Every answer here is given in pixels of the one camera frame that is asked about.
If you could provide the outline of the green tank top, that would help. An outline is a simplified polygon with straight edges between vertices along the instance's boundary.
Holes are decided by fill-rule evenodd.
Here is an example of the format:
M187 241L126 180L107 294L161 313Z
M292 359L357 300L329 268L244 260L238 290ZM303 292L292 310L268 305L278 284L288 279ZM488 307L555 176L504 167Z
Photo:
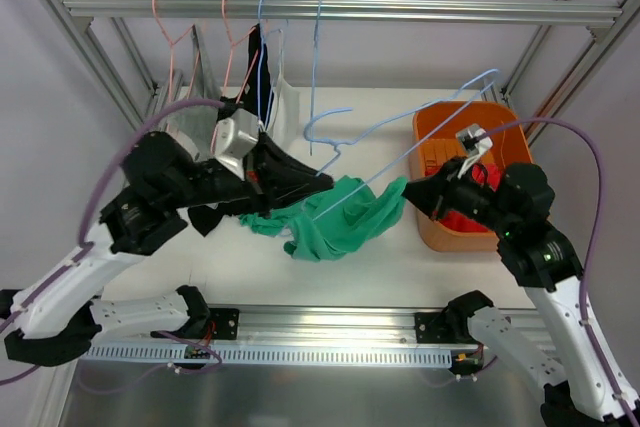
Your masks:
M240 223L255 234L283 238L283 251L294 260L337 261L400 221L407 184L407 178L398 177L377 195L363 179L344 176L328 191L268 217L242 215Z

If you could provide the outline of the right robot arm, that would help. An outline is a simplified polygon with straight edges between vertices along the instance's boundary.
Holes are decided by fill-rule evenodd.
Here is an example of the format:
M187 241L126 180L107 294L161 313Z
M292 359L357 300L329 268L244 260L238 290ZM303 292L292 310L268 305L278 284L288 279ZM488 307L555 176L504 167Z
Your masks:
M496 188L463 172L461 157L409 182L403 196L433 219L455 211L498 238L502 264L535 306L556 354L514 328L482 292L451 300L434 328L476 342L523 380L548 426L636 426L639 395L620 371L585 293L586 271L569 239L548 219L555 193L543 170L514 163Z

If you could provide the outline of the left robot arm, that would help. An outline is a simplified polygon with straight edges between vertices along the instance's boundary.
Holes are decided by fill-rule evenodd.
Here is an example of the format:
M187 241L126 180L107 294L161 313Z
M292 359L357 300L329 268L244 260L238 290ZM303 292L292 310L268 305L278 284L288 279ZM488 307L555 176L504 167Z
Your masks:
M165 332L203 337L211 314L194 286L133 301L97 296L189 226L182 208L218 204L228 216L268 214L334 185L331 176L289 156L266 134L241 160L243 175L214 159L194 161L177 140L157 131L138 140L118 165L127 187L101 210L69 257L29 288L2 290L1 329L10 360L55 367L112 339Z

